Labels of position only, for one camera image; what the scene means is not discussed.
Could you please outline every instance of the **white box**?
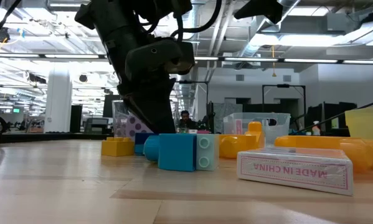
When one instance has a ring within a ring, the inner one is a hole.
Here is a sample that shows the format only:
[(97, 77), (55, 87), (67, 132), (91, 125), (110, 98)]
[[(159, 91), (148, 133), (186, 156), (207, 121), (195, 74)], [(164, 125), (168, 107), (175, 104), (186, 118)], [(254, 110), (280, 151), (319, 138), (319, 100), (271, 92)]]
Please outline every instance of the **white box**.
[(341, 150), (271, 147), (239, 152), (240, 179), (353, 194), (352, 162)]

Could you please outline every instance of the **black cable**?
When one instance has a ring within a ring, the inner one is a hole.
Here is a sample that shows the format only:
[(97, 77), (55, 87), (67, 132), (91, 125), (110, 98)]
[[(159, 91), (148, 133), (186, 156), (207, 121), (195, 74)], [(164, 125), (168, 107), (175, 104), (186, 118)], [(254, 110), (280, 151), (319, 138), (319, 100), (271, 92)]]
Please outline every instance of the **black cable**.
[(9, 129), (9, 126), (2, 117), (0, 117), (0, 124), (2, 125), (2, 130), (0, 130), (0, 133), (4, 133), (7, 129)]
[[(361, 106), (360, 108), (356, 108), (356, 109), (354, 109), (354, 110), (363, 109), (363, 108), (368, 108), (368, 107), (370, 107), (370, 106), (373, 106), (373, 103), (369, 103), (368, 105)], [(336, 116), (332, 116), (331, 118), (325, 119), (324, 121), (321, 121), (321, 122), (319, 122), (318, 124), (313, 124), (313, 125), (311, 125), (311, 126), (308, 126), (308, 127), (304, 128), (304, 129), (299, 130), (299, 131), (297, 131), (297, 132), (295, 132), (295, 133), (293, 133), (293, 134), (290, 134), (290, 135), (295, 135), (295, 134), (298, 134), (298, 133), (300, 133), (300, 132), (302, 132), (302, 131), (309, 130), (309, 129), (315, 127), (315, 126), (319, 126), (319, 125), (324, 124), (324, 123), (326, 123), (326, 122), (328, 122), (328, 121), (330, 121), (330, 120), (332, 120), (332, 119), (338, 118), (338, 117), (344, 115), (345, 113), (346, 113), (346, 112), (342, 112), (341, 114), (337, 114)]]
[(159, 24), (159, 21), (156, 20), (154, 21), (152, 24), (151, 24), (151, 27), (145, 31), (145, 33), (147, 34), (150, 34), (151, 32), (153, 32), (156, 28), (157, 28), (157, 25)]
[(179, 6), (178, 0), (171, 0), (172, 6), (174, 8), (174, 17), (178, 25), (178, 42), (182, 42), (184, 38), (184, 21), (182, 20), (181, 7)]
[[(196, 28), (185, 28), (185, 29), (183, 29), (183, 32), (198, 33), (198, 32), (202, 32), (202, 31), (205, 31), (206, 29), (210, 28), (210, 26), (212, 26), (218, 18), (219, 11), (221, 9), (221, 5), (222, 5), (222, 0), (217, 0), (217, 3), (215, 4), (214, 13), (212, 14), (211, 18), (207, 21), (206, 24), (204, 24), (203, 26), (200, 26), (200, 27), (196, 27)], [(179, 32), (179, 30), (175, 30), (171, 34), (171, 37), (175, 37), (175, 35), (177, 35), (178, 32)]]
[(356, 20), (354, 20), (349, 14), (346, 14), (347, 16), (348, 16), (348, 18), (350, 19), (350, 20), (352, 20), (352, 21), (354, 21), (354, 22), (360, 22), (360, 21), (356, 21)]
[(318, 11), (322, 7), (325, 7), (329, 12), (331, 12), (331, 10), (327, 6), (319, 6), (315, 11), (312, 12), (311, 16), (313, 16), (313, 14), (315, 14), (315, 12)]
[(140, 22), (139, 24), (141, 24), (142, 26), (150, 26), (150, 25), (153, 25), (151, 22)]
[(2, 27), (4, 26), (5, 22), (6, 22), (6, 19), (11, 15), (11, 13), (13, 12), (13, 10), (19, 5), (19, 3), (21, 2), (22, 0), (16, 0), (12, 5), (11, 7), (7, 10), (5, 16), (4, 16), (4, 19), (0, 22), (0, 30), (2, 29)]

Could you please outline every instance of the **pink object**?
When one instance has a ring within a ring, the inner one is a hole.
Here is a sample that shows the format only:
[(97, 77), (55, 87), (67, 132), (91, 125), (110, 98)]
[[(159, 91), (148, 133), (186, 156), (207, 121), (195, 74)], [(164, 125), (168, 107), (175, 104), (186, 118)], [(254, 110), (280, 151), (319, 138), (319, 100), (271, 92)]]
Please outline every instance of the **pink object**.
[(198, 134), (210, 134), (210, 131), (206, 131), (206, 130), (198, 130), (197, 133), (198, 133)]
[(242, 120), (241, 119), (236, 119), (236, 133), (235, 134), (244, 134), (242, 133)]
[(129, 115), (125, 125), (125, 136), (135, 141), (136, 133), (153, 133), (139, 118)]
[(237, 175), (240, 179), (352, 195), (352, 162), (342, 151), (334, 150), (339, 155), (324, 157), (320, 149), (304, 154), (296, 150), (274, 147), (239, 152)]

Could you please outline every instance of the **yellow lego brick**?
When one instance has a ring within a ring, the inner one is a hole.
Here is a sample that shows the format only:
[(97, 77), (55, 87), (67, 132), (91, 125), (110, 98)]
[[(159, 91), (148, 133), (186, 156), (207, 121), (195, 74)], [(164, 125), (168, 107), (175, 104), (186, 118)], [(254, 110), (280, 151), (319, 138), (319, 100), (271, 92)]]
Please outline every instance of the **yellow lego brick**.
[(250, 122), (245, 134), (220, 134), (219, 157), (236, 159), (237, 153), (265, 146), (265, 133), (259, 122)]
[(132, 156), (134, 142), (130, 138), (113, 138), (102, 141), (103, 156)]

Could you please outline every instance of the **light blue lego brick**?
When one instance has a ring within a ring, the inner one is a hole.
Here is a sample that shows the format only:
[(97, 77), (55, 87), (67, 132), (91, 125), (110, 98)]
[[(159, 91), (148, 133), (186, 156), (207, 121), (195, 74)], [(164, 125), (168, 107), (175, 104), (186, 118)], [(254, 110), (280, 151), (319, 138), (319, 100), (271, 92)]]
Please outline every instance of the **light blue lego brick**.
[(159, 168), (193, 172), (196, 169), (195, 134), (160, 134)]
[(219, 135), (198, 134), (196, 142), (196, 169), (215, 170), (219, 163)]
[(144, 142), (144, 155), (149, 161), (157, 162), (159, 160), (160, 137), (152, 135)]
[(135, 155), (142, 156), (143, 155), (143, 147), (144, 147), (143, 144), (136, 144), (135, 147), (134, 147)]

